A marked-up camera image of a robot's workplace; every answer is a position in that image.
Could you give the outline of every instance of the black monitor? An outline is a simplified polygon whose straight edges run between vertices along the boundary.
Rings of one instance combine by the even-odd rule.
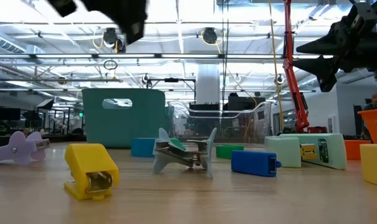
[[[0,120],[19,121],[20,117],[20,108],[0,108]]]

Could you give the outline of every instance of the person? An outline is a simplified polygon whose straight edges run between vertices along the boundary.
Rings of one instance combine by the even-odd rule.
[[[366,111],[366,110],[377,110],[377,93],[375,93],[375,94],[372,96],[371,103],[368,103],[367,105],[365,105],[365,106],[363,107],[363,111]],[[364,139],[369,139],[369,140],[371,140],[371,134],[370,134],[370,132],[368,131],[367,125],[366,125],[366,123],[364,122],[364,120],[363,120],[363,131],[361,132],[361,136],[362,136]]]

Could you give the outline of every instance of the wooden table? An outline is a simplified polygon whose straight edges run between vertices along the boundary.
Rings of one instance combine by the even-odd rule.
[[[66,146],[51,145],[45,161],[27,167],[0,165],[0,224],[377,223],[377,186],[362,180],[359,161],[346,171],[306,164],[265,178],[232,173],[229,160],[213,158],[210,180],[177,164],[152,175],[152,159],[112,150],[121,177],[114,195],[79,202],[63,189],[72,179]]]

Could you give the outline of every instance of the yellow container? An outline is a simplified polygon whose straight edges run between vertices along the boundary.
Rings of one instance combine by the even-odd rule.
[[[70,144],[65,161],[75,181],[64,187],[78,200],[104,199],[119,184],[118,167],[101,144]]]
[[[363,179],[377,185],[377,144],[360,145]]]

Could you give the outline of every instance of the black cable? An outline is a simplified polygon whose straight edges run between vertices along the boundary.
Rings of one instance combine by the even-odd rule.
[[[41,31],[38,32],[38,37],[43,40],[44,42],[48,43],[49,45],[51,45],[52,47],[54,47],[55,49],[57,49],[59,52],[61,53],[65,53],[64,51],[60,50],[58,47],[56,47],[54,44],[50,43],[49,41],[45,40],[45,38],[42,36],[42,33]]]

